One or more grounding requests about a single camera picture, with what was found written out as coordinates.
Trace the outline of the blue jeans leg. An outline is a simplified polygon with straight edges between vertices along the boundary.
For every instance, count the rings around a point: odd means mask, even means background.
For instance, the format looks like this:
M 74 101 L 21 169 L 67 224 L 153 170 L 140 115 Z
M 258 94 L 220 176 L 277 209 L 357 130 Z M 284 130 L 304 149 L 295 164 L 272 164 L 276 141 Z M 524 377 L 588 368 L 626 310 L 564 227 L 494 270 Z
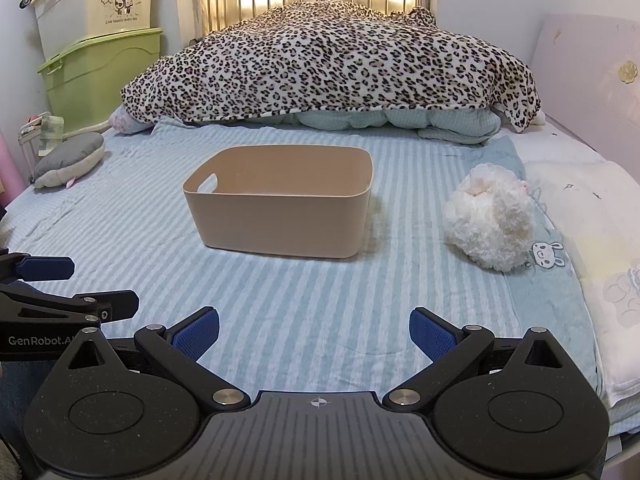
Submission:
M 52 367 L 51 361 L 1 364 L 1 440 L 15 454 L 23 479 L 41 476 L 24 436 L 24 417 Z

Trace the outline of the grey white plush cushion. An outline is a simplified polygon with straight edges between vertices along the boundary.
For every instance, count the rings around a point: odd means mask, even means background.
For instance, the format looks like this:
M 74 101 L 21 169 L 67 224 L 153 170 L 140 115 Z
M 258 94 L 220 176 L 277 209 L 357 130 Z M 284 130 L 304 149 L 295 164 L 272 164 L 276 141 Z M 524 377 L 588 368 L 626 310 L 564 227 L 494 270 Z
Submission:
M 87 132 L 64 141 L 35 166 L 34 188 L 58 188 L 88 174 L 105 153 L 104 136 Z

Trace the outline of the green white folded cloth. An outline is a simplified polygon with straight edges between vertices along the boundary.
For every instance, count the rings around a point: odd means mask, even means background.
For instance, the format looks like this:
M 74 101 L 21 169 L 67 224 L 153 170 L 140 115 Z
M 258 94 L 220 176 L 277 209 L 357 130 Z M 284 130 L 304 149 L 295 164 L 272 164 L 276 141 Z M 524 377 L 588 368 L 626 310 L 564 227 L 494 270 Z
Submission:
M 49 112 L 32 116 L 21 128 L 18 143 L 27 146 L 32 154 L 44 157 L 63 142 L 64 118 Z

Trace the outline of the pink pillow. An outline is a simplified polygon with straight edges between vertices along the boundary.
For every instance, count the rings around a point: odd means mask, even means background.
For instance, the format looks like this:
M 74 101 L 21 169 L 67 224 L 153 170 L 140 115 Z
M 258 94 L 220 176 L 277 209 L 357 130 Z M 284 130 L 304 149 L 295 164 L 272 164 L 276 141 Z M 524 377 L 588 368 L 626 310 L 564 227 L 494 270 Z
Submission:
M 111 128 L 122 134 L 136 134 L 153 127 L 153 124 L 139 122 L 137 119 L 134 119 L 122 105 L 119 105 L 111 114 L 110 118 L 108 118 L 108 124 Z

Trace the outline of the white fluffy plush toy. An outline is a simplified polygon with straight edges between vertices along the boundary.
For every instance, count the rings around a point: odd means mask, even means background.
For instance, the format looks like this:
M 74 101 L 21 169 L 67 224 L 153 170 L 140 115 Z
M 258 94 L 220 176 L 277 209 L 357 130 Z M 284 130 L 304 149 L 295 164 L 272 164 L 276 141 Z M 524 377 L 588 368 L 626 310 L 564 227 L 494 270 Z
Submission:
M 472 168 L 444 207 L 445 236 L 483 269 L 522 266 L 534 237 L 528 186 L 513 171 L 486 162 Z

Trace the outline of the green storage bin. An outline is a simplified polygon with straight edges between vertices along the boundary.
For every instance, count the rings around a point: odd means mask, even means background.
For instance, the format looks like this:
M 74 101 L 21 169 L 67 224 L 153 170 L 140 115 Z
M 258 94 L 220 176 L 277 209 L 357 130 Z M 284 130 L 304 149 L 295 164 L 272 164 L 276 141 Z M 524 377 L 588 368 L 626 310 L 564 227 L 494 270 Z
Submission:
M 159 28 L 81 40 L 38 68 L 51 114 L 66 131 L 102 124 L 120 104 L 120 90 L 160 58 Z

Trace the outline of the blue striped bed sheet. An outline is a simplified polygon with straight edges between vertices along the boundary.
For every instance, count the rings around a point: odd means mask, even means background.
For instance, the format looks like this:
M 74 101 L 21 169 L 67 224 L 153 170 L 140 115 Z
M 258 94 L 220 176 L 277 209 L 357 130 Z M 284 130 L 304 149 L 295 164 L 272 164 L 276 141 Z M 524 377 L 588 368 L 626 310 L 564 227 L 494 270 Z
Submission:
M 250 144 L 354 146 L 370 154 L 371 198 L 355 257 L 291 259 L 204 246 L 183 182 L 219 151 Z M 384 393 L 426 364 L 408 335 L 411 310 L 423 306 L 499 337 L 547 327 L 590 385 L 602 385 L 582 288 L 544 214 L 535 237 L 554 253 L 548 264 L 528 259 L 508 274 L 487 271 L 446 242 L 442 211 L 472 167 L 492 162 L 524 174 L 507 136 L 462 146 L 394 128 L 193 128 L 165 120 L 147 133 L 109 133 L 105 146 L 103 162 L 72 188 L 27 190 L 10 203 L 1 243 L 74 260 L 72 278 L 42 285 L 49 294 L 136 292 L 137 314 L 107 324 L 107 336 L 128 337 L 212 306 L 220 336 L 202 364 L 244 391 Z

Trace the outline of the white bunny print blanket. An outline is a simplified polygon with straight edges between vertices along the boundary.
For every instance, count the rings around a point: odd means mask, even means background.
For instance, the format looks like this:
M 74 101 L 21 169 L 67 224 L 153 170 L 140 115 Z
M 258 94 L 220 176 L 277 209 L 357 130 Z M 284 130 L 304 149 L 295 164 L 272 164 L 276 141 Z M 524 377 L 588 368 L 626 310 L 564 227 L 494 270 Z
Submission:
M 553 128 L 510 135 L 561 232 L 596 334 L 605 401 L 639 397 L 639 183 Z

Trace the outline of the beige plastic storage basket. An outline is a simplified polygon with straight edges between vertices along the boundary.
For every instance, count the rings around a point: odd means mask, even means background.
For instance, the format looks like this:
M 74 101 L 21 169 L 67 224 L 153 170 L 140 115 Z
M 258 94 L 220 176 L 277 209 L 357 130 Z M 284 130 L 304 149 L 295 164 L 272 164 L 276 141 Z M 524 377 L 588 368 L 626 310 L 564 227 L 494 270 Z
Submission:
M 203 162 L 182 190 L 207 247 L 346 259 L 360 251 L 372 181 L 363 148 L 238 145 Z

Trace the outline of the cream storage bin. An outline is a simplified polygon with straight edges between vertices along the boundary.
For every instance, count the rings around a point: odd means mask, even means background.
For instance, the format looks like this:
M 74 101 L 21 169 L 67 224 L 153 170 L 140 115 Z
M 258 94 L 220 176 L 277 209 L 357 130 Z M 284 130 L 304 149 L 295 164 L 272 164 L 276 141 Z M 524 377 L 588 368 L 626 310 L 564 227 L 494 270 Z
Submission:
M 152 0 L 32 0 L 44 57 L 81 40 L 147 29 Z

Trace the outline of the light green quilt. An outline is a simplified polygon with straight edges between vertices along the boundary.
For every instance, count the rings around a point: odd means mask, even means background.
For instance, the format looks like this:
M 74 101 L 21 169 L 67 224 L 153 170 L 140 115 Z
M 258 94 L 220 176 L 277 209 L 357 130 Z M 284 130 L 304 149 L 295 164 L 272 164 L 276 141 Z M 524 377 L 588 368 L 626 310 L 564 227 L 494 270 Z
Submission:
M 303 112 L 273 117 L 276 124 L 343 131 L 391 125 L 414 130 L 422 139 L 463 145 L 481 144 L 497 134 L 500 117 L 491 110 L 372 110 L 372 112 Z

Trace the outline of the leopard print blanket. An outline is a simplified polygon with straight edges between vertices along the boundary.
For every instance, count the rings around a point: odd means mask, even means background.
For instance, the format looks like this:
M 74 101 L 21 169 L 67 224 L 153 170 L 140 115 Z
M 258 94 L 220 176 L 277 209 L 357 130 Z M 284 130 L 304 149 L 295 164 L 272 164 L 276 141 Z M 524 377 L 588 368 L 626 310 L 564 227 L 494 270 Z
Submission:
M 422 6 L 386 15 L 344 0 L 293 2 L 211 32 L 120 99 L 145 124 L 495 106 L 523 131 L 541 110 L 532 71 L 509 51 L 439 28 Z

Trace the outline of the pink wall board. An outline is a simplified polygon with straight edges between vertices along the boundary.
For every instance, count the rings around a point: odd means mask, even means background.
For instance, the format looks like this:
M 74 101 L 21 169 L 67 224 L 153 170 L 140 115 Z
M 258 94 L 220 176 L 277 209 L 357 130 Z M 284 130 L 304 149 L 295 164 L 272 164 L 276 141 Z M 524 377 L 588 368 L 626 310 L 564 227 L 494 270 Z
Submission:
M 546 115 L 639 177 L 639 23 L 549 14 L 532 71 Z

